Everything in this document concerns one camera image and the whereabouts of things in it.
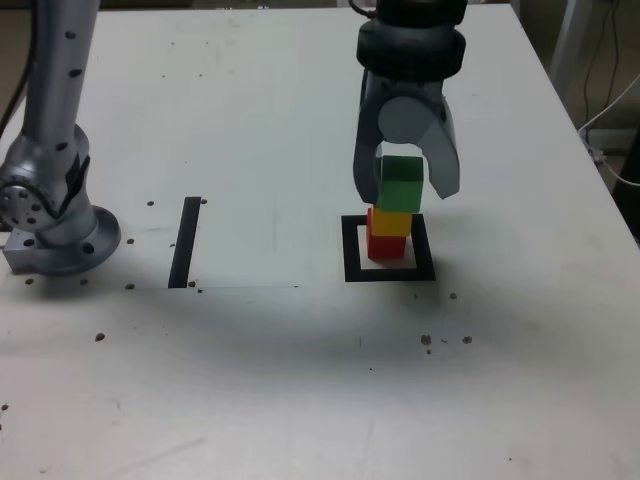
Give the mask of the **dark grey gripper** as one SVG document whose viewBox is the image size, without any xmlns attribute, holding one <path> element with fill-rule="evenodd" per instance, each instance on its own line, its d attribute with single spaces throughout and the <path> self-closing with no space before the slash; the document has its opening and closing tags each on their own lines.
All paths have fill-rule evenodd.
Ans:
<svg viewBox="0 0 640 480">
<path fill-rule="evenodd" d="M 428 164 L 429 182 L 441 199 L 459 192 L 459 157 L 443 85 L 443 81 L 414 83 L 363 73 L 364 102 L 358 117 L 353 160 L 354 183 L 363 202 L 378 200 L 380 166 L 376 152 L 383 140 L 420 149 Z M 409 96 L 394 97 L 382 106 L 382 87 L 394 94 L 441 104 L 442 110 Z"/>
</svg>

